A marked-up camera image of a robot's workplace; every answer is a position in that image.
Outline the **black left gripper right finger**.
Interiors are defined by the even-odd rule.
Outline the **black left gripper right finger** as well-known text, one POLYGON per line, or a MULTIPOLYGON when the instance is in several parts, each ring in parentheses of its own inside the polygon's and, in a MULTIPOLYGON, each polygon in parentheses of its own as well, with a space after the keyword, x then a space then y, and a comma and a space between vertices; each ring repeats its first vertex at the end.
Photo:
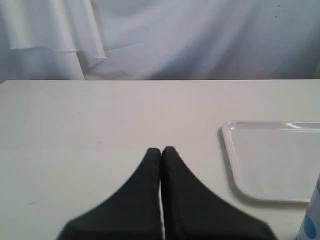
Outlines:
POLYGON ((230 205, 167 146, 161 155, 161 201, 167 240, 274 240, 263 221, 230 205))

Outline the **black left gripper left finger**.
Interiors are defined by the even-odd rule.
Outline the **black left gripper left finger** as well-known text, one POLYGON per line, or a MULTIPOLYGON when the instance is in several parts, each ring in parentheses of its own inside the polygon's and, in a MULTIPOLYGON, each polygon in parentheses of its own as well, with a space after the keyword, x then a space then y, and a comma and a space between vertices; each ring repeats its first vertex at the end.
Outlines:
POLYGON ((148 148, 130 178, 108 199, 70 220, 60 240, 161 240, 161 151, 148 148))

